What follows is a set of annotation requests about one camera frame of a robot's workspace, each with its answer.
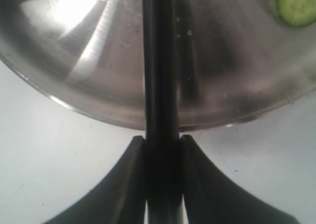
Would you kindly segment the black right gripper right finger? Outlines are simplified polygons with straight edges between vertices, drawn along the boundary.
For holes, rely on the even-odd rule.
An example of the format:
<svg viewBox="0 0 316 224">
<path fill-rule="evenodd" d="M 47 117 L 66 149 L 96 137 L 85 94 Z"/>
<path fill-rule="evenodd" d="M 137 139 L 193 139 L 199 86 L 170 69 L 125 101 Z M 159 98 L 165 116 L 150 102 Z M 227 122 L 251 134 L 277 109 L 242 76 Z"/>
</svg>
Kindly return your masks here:
<svg viewBox="0 0 316 224">
<path fill-rule="evenodd" d="M 191 224 L 296 224 L 298 220 L 253 196 L 222 173 L 190 135 L 183 147 L 184 201 Z"/>
</svg>

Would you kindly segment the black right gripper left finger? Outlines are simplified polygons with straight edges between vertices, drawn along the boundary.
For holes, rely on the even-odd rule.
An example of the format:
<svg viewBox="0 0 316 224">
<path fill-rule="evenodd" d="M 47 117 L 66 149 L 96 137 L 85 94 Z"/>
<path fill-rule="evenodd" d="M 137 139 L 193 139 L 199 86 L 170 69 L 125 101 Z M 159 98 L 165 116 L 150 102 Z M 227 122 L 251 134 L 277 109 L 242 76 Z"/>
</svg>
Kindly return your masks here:
<svg viewBox="0 0 316 224">
<path fill-rule="evenodd" d="M 142 224 L 145 215 L 145 140 L 132 138 L 111 171 L 49 224 Z"/>
</svg>

